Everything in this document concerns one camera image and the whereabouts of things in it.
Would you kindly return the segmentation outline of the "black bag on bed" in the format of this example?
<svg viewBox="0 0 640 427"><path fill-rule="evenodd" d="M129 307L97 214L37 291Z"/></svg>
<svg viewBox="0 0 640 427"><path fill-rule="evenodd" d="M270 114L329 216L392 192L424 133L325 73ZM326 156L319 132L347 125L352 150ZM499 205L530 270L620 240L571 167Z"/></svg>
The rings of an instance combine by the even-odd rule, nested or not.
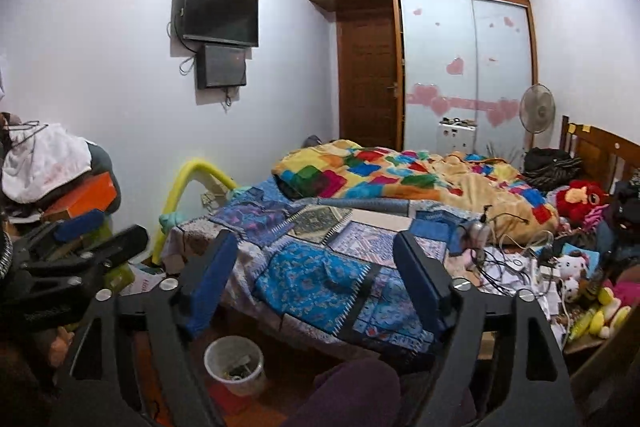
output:
<svg viewBox="0 0 640 427"><path fill-rule="evenodd" d="M582 158L565 150L534 147L524 157L525 181L542 193L567 185L582 174Z"/></svg>

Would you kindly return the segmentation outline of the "patchwork patterned bedspread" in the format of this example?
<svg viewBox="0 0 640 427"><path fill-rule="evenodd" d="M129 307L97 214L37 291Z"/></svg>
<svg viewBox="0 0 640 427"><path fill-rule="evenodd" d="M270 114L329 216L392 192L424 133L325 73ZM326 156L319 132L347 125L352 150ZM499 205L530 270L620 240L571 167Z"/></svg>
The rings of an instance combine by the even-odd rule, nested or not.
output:
<svg viewBox="0 0 640 427"><path fill-rule="evenodd" d="M174 225L160 257L178 272L229 231L239 252L222 293L227 307L290 343L343 360L423 355L434 336L396 269L394 238L408 231L427 257L446 262L475 217L432 200L292 200L268 180Z"/></svg>

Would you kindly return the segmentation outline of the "colourful patchwork blanket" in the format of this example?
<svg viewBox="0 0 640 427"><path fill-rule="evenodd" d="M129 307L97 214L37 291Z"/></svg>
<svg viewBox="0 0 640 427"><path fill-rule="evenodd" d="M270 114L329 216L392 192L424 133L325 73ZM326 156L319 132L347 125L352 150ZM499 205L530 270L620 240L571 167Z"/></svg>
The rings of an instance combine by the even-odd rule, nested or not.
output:
<svg viewBox="0 0 640 427"><path fill-rule="evenodd" d="M486 213L497 236L518 243L542 231L554 232L559 225L558 210L501 158L396 152L335 140L293 150L274 164L272 174L292 198L432 200Z"/></svg>

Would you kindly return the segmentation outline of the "white trash bucket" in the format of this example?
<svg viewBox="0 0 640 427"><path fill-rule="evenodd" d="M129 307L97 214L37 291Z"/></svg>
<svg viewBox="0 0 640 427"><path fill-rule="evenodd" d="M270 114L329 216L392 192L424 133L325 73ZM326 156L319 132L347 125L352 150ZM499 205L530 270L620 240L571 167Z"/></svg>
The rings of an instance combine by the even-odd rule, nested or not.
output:
<svg viewBox="0 0 640 427"><path fill-rule="evenodd" d="M240 398L256 397L266 387L265 358L254 341L226 336L209 343L203 355L206 372Z"/></svg>

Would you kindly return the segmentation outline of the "white HotMax plastic bag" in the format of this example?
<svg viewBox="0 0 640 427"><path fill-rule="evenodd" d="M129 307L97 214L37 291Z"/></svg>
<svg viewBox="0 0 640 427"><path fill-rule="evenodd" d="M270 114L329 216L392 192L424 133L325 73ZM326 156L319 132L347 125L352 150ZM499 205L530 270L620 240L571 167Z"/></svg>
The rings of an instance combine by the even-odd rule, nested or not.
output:
<svg viewBox="0 0 640 427"><path fill-rule="evenodd" d="M134 276L134 280L120 292L123 296L138 295L152 291L165 277L166 273L157 267L149 265L132 265L129 263L129 270Z"/></svg>

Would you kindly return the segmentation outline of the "green floral bag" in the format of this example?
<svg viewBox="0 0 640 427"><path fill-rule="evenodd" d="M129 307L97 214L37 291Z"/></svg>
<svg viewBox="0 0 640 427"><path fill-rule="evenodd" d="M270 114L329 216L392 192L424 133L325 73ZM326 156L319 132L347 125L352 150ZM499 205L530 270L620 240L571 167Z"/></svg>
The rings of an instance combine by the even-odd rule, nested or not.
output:
<svg viewBox="0 0 640 427"><path fill-rule="evenodd" d="M108 276L126 265L140 251L144 251L148 240L145 228L130 225L75 257L64 259L60 277L70 285L80 284L92 291L102 288L115 291L115 285Z"/></svg>

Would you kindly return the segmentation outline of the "wooden door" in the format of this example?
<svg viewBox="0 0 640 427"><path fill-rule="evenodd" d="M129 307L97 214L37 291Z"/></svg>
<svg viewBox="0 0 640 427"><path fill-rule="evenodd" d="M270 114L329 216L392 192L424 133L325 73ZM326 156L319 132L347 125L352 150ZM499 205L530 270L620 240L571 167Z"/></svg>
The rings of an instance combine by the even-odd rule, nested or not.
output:
<svg viewBox="0 0 640 427"><path fill-rule="evenodd" d="M397 50L389 9L337 15L340 137L362 146L397 147Z"/></svg>

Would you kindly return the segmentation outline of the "white sliding wardrobe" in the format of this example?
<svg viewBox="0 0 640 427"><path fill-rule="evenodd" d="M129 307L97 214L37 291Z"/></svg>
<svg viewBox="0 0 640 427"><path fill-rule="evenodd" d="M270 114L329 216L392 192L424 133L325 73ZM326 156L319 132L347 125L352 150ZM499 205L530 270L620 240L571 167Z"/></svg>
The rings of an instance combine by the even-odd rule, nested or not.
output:
<svg viewBox="0 0 640 427"><path fill-rule="evenodd" d="M469 119L477 124L473 153L518 164L525 153L518 111L534 83L527 10L494 0L398 2L405 147L436 153L442 117Z"/></svg>

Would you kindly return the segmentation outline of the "red plush toy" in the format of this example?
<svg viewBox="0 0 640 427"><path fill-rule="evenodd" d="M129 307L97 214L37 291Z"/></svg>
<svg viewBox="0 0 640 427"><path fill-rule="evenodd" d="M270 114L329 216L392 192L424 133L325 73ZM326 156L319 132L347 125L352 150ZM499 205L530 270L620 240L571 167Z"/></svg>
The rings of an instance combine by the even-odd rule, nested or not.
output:
<svg viewBox="0 0 640 427"><path fill-rule="evenodd" d="M589 213L608 202L608 195L597 182L573 180L555 196L559 216L572 227L581 227Z"/></svg>

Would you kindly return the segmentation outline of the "orange box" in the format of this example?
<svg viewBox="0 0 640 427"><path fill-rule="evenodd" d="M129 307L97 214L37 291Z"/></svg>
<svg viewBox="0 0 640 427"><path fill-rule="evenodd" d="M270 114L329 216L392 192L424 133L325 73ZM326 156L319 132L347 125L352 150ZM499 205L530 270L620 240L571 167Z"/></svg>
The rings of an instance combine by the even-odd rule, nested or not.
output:
<svg viewBox="0 0 640 427"><path fill-rule="evenodd" d="M117 190L111 173L104 172L85 179L65 194L41 216L42 221L74 219L92 210L107 210L116 199Z"/></svg>

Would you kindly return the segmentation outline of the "wall mounted television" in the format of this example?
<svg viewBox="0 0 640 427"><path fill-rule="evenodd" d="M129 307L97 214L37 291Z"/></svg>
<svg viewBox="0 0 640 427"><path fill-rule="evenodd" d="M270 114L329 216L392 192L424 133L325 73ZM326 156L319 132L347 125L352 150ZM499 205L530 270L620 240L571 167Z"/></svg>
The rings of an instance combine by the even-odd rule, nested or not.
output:
<svg viewBox="0 0 640 427"><path fill-rule="evenodd" d="M257 48L259 0L183 0L186 40Z"/></svg>

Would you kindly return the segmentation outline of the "white appliance box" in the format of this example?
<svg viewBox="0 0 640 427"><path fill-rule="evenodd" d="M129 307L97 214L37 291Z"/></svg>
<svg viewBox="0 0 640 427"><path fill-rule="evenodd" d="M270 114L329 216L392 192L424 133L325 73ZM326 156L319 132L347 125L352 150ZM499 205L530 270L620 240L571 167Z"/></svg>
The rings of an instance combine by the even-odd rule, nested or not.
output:
<svg viewBox="0 0 640 427"><path fill-rule="evenodd" d="M436 134L436 153L446 156L454 152L474 152L477 124L469 119L442 117Z"/></svg>

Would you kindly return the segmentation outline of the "standing electric fan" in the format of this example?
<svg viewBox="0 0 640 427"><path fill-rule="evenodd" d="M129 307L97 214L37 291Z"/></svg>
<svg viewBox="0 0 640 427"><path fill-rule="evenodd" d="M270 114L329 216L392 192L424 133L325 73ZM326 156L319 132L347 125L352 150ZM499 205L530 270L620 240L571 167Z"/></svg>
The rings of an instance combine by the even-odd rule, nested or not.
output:
<svg viewBox="0 0 640 427"><path fill-rule="evenodd" d="M535 83L525 91L518 111L518 117L525 130L525 150L534 146L538 134L552 127L555 111L554 96L548 87Z"/></svg>

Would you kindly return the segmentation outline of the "wooden headboard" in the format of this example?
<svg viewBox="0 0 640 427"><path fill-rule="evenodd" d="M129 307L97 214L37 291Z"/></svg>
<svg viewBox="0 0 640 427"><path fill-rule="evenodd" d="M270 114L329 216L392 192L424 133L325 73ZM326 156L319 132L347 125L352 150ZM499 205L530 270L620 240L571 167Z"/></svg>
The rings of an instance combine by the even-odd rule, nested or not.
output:
<svg viewBox="0 0 640 427"><path fill-rule="evenodd" d="M615 185L639 173L639 145L589 124L577 124L562 116L560 150L582 160L587 178L612 194Z"/></svg>

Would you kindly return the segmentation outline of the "small black wall monitor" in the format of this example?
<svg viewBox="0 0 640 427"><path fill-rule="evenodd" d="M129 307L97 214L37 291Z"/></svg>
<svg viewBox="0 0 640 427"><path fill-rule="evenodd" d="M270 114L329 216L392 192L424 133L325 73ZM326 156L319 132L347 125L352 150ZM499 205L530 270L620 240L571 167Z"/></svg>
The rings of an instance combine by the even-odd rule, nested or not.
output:
<svg viewBox="0 0 640 427"><path fill-rule="evenodd" d="M246 85L246 51L233 46L201 46L195 54L198 90Z"/></svg>

